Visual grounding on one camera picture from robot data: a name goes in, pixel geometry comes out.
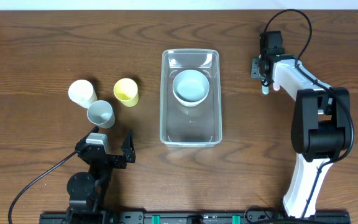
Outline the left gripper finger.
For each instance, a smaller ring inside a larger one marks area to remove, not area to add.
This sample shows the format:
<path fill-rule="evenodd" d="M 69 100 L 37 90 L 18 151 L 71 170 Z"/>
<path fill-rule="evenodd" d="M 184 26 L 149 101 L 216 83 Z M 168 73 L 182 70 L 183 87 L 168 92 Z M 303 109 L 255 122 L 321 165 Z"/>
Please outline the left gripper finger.
<path fill-rule="evenodd" d="M 87 136 L 89 136 L 90 134 L 93 134 L 93 133 L 99 133 L 99 127 L 98 127 L 98 126 L 95 126 L 95 127 L 87 134 Z"/>
<path fill-rule="evenodd" d="M 133 131 L 130 129 L 122 143 L 121 150 L 125 156 L 134 156 Z"/>

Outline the grey bowl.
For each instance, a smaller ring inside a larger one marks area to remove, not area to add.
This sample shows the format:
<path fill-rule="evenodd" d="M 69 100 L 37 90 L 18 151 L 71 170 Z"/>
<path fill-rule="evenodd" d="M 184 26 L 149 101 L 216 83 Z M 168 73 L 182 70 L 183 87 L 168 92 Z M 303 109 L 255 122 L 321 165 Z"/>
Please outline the grey bowl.
<path fill-rule="evenodd" d="M 209 80 L 197 70 L 184 70 L 173 80 L 173 94 L 185 95 L 208 95 Z"/>

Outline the white bowl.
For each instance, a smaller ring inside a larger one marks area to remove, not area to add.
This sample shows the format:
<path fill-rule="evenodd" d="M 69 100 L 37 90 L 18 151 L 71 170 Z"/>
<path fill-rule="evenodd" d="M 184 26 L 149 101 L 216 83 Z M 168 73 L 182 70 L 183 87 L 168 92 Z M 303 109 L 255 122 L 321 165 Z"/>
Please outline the white bowl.
<path fill-rule="evenodd" d="M 174 93 L 175 98 L 178 100 L 180 104 L 187 107 L 194 107 L 202 103 L 207 96 L 206 95 L 185 95 L 182 96 L 180 94 Z"/>

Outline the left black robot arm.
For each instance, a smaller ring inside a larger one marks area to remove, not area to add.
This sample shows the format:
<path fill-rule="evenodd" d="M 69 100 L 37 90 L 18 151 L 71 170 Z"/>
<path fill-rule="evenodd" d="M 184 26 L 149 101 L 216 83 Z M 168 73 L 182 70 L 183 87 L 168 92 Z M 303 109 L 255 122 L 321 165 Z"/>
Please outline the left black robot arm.
<path fill-rule="evenodd" d="M 89 170 L 74 174 L 67 183 L 68 223 L 109 223 L 115 219 L 114 213 L 102 205 L 113 170 L 125 169 L 128 163 L 135 162 L 133 132 L 127 133 L 121 155 L 108 154 L 108 149 L 108 137 L 99 132 L 98 126 L 77 142 L 75 152 L 89 165 Z"/>

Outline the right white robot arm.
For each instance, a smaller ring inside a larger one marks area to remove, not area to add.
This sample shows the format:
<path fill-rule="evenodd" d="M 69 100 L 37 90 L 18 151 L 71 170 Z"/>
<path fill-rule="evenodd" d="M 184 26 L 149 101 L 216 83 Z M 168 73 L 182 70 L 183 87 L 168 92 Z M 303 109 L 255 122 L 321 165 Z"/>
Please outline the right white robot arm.
<path fill-rule="evenodd" d="M 329 168 L 354 137 L 349 92 L 321 82 L 283 48 L 261 50 L 252 60 L 251 77 L 262 82 L 264 94 L 273 85 L 295 101 L 291 143 L 296 164 L 283 206 L 289 217 L 312 217 Z"/>

